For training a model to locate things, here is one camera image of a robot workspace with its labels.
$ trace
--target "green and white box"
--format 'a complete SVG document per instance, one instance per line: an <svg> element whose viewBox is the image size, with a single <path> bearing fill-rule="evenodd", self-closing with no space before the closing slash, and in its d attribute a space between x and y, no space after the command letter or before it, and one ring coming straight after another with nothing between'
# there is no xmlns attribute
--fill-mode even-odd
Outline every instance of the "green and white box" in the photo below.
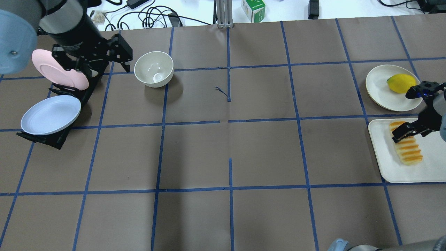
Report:
<svg viewBox="0 0 446 251"><path fill-rule="evenodd" d="M260 23L265 18L266 5L262 0L242 0L242 9L251 23Z"/></svg>

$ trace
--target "gray table surface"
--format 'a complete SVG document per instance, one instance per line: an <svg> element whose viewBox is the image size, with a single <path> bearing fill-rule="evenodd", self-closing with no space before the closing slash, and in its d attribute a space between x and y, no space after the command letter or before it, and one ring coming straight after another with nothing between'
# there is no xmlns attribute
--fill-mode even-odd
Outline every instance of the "gray table surface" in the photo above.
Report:
<svg viewBox="0 0 446 251"><path fill-rule="evenodd" d="M32 63L1 76L1 250L323 251L336 238L392 247L446 234L446 184L384 182L367 131L421 107L391 112L365 89L382 64L445 82L445 23L122 31L132 68L164 51L172 81L148 88L111 64L60 151L15 135L50 82Z"/></svg>

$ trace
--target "white surface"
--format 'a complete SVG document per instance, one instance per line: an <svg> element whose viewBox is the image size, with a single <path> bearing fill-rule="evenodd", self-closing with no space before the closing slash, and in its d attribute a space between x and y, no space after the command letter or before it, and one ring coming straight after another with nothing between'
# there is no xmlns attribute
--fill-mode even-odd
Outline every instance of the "white surface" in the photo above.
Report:
<svg viewBox="0 0 446 251"><path fill-rule="evenodd" d="M396 93L392 91L387 80L396 74L408 74L415 78L416 83L420 84L418 78L408 70L396 65L380 65L373 68L367 75L365 85L367 93L380 106L397 112L409 111L421 104L422 99L407 99L405 93Z"/></svg>
<svg viewBox="0 0 446 251"><path fill-rule="evenodd" d="M203 22L212 23L214 0L155 0L155 4L164 5L175 10L179 16L191 17ZM402 0L383 0L387 4L400 3ZM119 9L124 6L115 6L106 1L102 1L102 5L98 7L88 8L87 14L92 10L101 10L104 12ZM262 22L273 21L291 21L291 20L307 20L308 19L308 2L309 0L264 0L266 4L265 19ZM142 6L131 10L124 8L115 13L108 14L108 19L116 26L119 18L130 11L140 11L143 7L152 3L152 0ZM419 8L416 2L408 3L411 8ZM422 14L419 10L407 9L405 5L396 7L385 7L378 3L377 0L320 0L319 2L319 19L329 18L350 18L350 17L382 17L382 16L401 16ZM234 23L248 23L249 19L241 8L241 0L232 1L232 18ZM123 18L130 29L142 29L141 21L138 14L129 14ZM192 20L182 19L185 26L204 25ZM99 30L103 31L108 24L98 25ZM160 22L156 22L155 27L162 27Z"/></svg>
<svg viewBox="0 0 446 251"><path fill-rule="evenodd" d="M149 87L165 86L173 77L173 60L162 51L146 53L135 64L135 76Z"/></svg>
<svg viewBox="0 0 446 251"><path fill-rule="evenodd" d="M22 117L22 129L34 135L48 135L71 125L79 116L81 102L69 95L47 98L31 107Z"/></svg>
<svg viewBox="0 0 446 251"><path fill-rule="evenodd" d="M88 88L89 83L87 77L83 73L75 70L65 71L53 58L51 51L34 50L31 58L36 69L49 81L68 87L75 87L79 90Z"/></svg>
<svg viewBox="0 0 446 251"><path fill-rule="evenodd" d="M393 146L389 124L395 121L414 122L415 118L376 119L370 122L368 130L375 149L376 160L385 180L391 183L440 182L446 181L446 142L439 132L426 137L416 135L423 160L412 166L404 165Z"/></svg>

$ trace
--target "lemon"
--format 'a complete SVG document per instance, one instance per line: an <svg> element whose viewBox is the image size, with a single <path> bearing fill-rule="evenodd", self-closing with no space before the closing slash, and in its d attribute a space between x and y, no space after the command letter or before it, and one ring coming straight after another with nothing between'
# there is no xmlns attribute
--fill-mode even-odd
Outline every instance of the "lemon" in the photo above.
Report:
<svg viewBox="0 0 446 251"><path fill-rule="evenodd" d="M396 93L406 93L412 86L417 85L417 81L411 75L396 74L387 80L387 84Z"/></svg>

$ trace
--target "rectangular plate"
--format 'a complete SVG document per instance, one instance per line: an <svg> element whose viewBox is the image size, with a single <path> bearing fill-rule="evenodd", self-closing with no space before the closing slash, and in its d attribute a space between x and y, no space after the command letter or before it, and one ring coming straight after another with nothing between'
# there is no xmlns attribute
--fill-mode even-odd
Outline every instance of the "rectangular plate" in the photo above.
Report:
<svg viewBox="0 0 446 251"><path fill-rule="evenodd" d="M369 123L368 131L372 139L376 160L383 178L391 183L441 182L446 181L446 142L439 132L426 137L416 135L423 161L406 166L396 154L389 124L395 121L414 122L415 118L376 119Z"/></svg>

